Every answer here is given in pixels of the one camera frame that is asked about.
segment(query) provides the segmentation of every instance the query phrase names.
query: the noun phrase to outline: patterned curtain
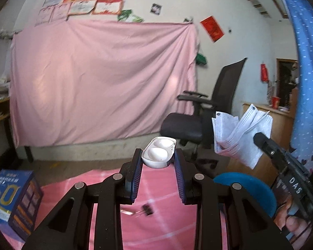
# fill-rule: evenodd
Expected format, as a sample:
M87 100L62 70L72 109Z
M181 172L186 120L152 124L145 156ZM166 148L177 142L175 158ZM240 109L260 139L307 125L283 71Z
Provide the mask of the patterned curtain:
M291 152L313 171L313 8L307 0L284 0L293 24L299 57L298 104Z

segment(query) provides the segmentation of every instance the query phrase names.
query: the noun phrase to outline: blue plastic bucket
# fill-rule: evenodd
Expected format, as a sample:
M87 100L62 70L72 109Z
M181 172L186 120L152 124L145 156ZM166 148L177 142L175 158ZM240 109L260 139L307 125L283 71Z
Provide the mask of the blue plastic bucket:
M228 186L235 182L240 183L270 217L274 215L277 208L276 198L269 186L261 180L243 173L228 172L216 176L213 181Z

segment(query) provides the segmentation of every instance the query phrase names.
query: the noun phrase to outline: pink plaid cloth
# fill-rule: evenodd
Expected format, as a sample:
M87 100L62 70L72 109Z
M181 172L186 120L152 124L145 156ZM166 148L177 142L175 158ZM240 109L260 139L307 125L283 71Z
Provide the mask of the pink plaid cloth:
M65 193L79 181L87 185L103 181L119 170L92 170L77 177L42 187L44 197L37 215L36 226L51 211ZM124 206L140 210L143 204L149 203L153 214L139 217L121 214L122 237L125 250L192 250L196 226L196 205L182 204L176 182L175 170L171 165L164 169L143 167L138 197L132 206ZM94 206L89 249L94 250L94 226L96 217ZM223 249L227 249L226 226L222 217ZM8 236L7 240L16 250L23 243Z

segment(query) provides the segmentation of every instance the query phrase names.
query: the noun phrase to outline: blue box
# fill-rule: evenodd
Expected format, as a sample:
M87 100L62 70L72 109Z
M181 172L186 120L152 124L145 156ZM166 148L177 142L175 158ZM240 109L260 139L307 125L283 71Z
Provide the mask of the blue box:
M32 171L0 171L0 230L25 241L34 230L43 192Z

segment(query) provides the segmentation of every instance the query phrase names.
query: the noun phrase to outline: pink sheet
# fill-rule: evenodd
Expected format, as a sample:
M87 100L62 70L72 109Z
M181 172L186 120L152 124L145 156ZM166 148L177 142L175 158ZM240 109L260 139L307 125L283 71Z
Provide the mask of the pink sheet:
M42 187L44 197L37 215L36 225L51 211L65 193L79 181L94 184L103 181L118 170L92 170L63 182ZM196 226L196 205L183 205L179 198L174 167L164 169L143 167L138 197L132 206L139 210L149 203L154 211L149 216L129 216L121 214L122 237L124 250L192 250ZM94 226L96 208L92 217L89 250L94 250ZM223 215L222 233L223 250L227 250L226 226ZM22 243L6 236L16 250Z
M14 36L16 146L99 142L158 132L195 90L194 24L68 20Z

